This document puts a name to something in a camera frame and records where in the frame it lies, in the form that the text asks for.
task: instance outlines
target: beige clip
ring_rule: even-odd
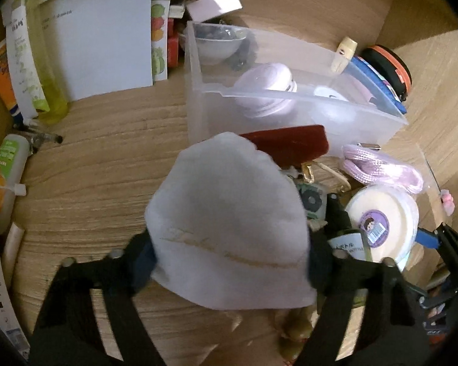
[[[303,162],[301,165],[302,167],[302,174],[304,175],[304,182],[307,184],[313,184],[315,182],[314,173],[312,172],[311,167],[312,162]]]
[[[341,74],[354,56],[357,46],[358,43],[356,41],[349,37],[344,37],[336,50],[336,57],[331,65],[331,70]]]
[[[10,289],[10,284],[12,283],[13,269],[15,268],[23,235],[24,229],[12,222],[1,258],[3,278],[7,289]]]

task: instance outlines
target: bottle label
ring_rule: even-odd
[[[376,248],[387,240],[390,226],[387,216],[380,210],[373,209],[363,214],[359,228],[366,232],[370,247]]]
[[[332,238],[328,240],[328,244],[330,244],[332,249],[343,249],[347,251],[353,259],[367,261],[362,235],[360,233],[346,234]]]
[[[15,42],[15,59],[19,69],[19,92],[28,93],[32,105],[39,111],[49,111],[49,105],[39,81],[38,72],[32,57],[31,42],[27,28],[26,9],[24,5],[12,11],[12,34]]]
[[[7,179],[10,176],[13,160],[15,159],[18,148],[18,142],[8,139],[5,139],[0,146],[0,186],[7,185]],[[5,189],[0,189],[0,211],[3,206],[6,191]]]

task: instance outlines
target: green label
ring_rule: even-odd
[[[0,173],[5,181],[9,178],[13,160],[18,150],[18,142],[5,139],[0,146]]]
[[[296,186],[307,218],[325,220],[327,204],[327,190],[325,187],[318,183],[296,183]]]

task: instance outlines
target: black object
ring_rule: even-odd
[[[327,225],[324,226],[324,234],[327,239],[334,238],[336,233],[340,231],[353,228],[348,212],[341,205],[340,196],[337,193],[327,194],[326,221]]]
[[[148,282],[156,256],[148,231],[125,251],[78,264],[65,259],[42,304],[31,338],[35,366],[165,366],[132,302]],[[96,325],[90,289],[101,289],[123,362],[105,353]]]
[[[374,45],[365,48],[360,56],[390,83],[402,102],[406,100],[412,76],[407,65],[394,51],[383,45]]]
[[[442,336],[449,333],[458,323],[458,233],[447,224],[441,224],[434,232],[422,230],[437,239],[440,244],[438,253],[450,271],[450,275],[442,286],[441,293],[434,297],[429,297],[426,292],[415,286],[410,285],[410,287],[415,292],[416,301],[425,314],[445,304],[439,314],[426,318],[424,322],[424,328],[429,336]]]
[[[311,233],[309,260],[309,280],[326,300],[294,366],[417,366],[426,361],[430,350],[419,306],[392,259],[378,264],[337,258],[321,230]],[[358,341],[352,355],[336,361],[358,289],[368,290]]]

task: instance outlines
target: white cloth bag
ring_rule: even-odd
[[[182,151],[146,208],[154,279],[212,309],[314,303],[309,235],[295,186],[233,133]]]

